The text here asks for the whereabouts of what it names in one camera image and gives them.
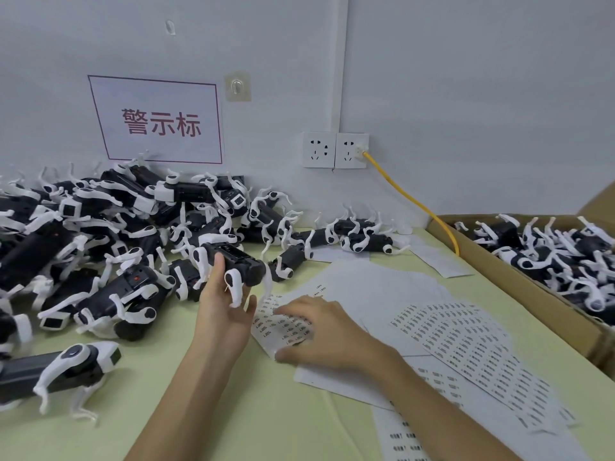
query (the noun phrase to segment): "wall socket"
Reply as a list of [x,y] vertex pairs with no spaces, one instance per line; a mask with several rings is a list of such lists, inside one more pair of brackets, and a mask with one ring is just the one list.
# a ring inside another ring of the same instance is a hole
[[338,133],[335,142],[335,168],[366,168],[362,153],[369,148],[369,134]]
[[335,133],[301,133],[301,164],[306,168],[333,168]]

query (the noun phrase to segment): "human hand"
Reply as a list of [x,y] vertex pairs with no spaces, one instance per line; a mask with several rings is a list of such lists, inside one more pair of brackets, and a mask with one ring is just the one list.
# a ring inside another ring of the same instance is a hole
[[215,352],[235,362],[248,343],[252,319],[257,309],[256,296],[250,296],[248,308],[243,310],[250,288],[243,288],[240,307],[230,307],[231,292],[225,283],[225,258],[217,253],[213,269],[199,299],[199,312],[194,330],[193,345]]
[[339,302],[305,295],[278,307],[274,314],[306,318],[314,332],[313,340],[278,350],[278,362],[366,371],[383,353],[395,352],[348,317]]

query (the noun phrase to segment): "pale green tabletop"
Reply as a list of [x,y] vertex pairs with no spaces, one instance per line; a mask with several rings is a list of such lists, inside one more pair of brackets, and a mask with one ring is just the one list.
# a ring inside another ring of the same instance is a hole
[[[426,232],[416,232],[429,244],[454,255]],[[253,255],[258,250],[247,248]],[[582,422],[574,433],[590,458],[615,459],[615,384],[522,306],[479,274],[442,279],[411,253],[396,257],[372,255],[372,261],[392,269],[427,273],[451,294],[468,298],[492,313],[514,336],[520,358],[557,388],[562,401]],[[295,278],[276,285],[274,291],[291,291],[326,266],[327,263],[305,263]],[[121,460],[154,411],[188,348],[196,310],[196,303],[170,299],[145,339],[136,344],[121,343],[123,357],[118,368],[86,405],[100,413],[96,428],[86,420],[68,417],[70,392],[51,396],[47,416],[38,414],[39,398],[30,398],[17,409],[0,413],[0,459]],[[77,335],[73,327],[57,334],[38,331],[33,352],[63,350],[74,343],[92,341],[96,340]],[[356,461],[355,452],[323,399],[323,391],[296,384],[293,372],[293,367],[271,361],[251,339],[218,405],[211,442],[203,459]],[[333,395],[333,400],[365,460],[380,461],[370,407],[338,395]]]

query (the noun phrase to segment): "cardboard box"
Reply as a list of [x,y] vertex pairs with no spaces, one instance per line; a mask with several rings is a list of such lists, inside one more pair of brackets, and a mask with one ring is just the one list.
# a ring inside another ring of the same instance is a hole
[[[492,223],[497,214],[460,214],[441,215],[447,224],[462,221],[473,229],[475,221]],[[584,225],[574,215],[522,215],[509,214],[517,218],[522,225],[537,216],[534,226],[542,228],[549,218],[557,219],[554,229],[570,230],[583,228]],[[588,221],[597,224],[611,236],[615,237],[615,183],[604,189],[579,211]],[[442,227],[432,220],[427,231],[441,240],[450,249],[453,244]],[[583,311],[575,308],[570,302],[549,288],[534,281],[502,262],[485,248],[478,246],[462,233],[452,229],[461,257],[480,271],[493,284],[513,297],[532,313],[544,325],[590,360],[596,367],[615,377],[615,331]]]

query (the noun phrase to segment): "yellow cable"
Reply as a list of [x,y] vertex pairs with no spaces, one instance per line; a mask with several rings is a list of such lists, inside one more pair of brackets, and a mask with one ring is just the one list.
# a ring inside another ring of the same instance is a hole
[[433,213],[430,209],[425,207],[422,203],[420,203],[410,194],[405,192],[404,189],[399,187],[399,185],[395,181],[393,181],[388,174],[386,174],[386,171],[383,170],[378,163],[376,163],[376,161],[373,159],[373,157],[369,153],[367,153],[367,151],[363,152],[363,156],[367,158],[367,160],[369,160],[372,165],[374,165],[374,167],[378,170],[378,172],[382,175],[382,177],[388,181],[390,185],[392,185],[395,189],[397,189],[398,193],[403,195],[406,199],[408,199],[412,203],[418,205],[423,210],[425,210],[428,214],[430,214],[433,217],[434,220],[438,222],[438,224],[444,229],[445,232],[447,232],[448,237],[453,242],[453,246],[455,248],[455,254],[458,256],[459,255],[459,245],[457,244],[457,240],[455,239],[455,236],[453,236],[453,232],[451,232],[450,227],[446,223],[444,223],[442,220],[440,220],[440,218],[435,213]]

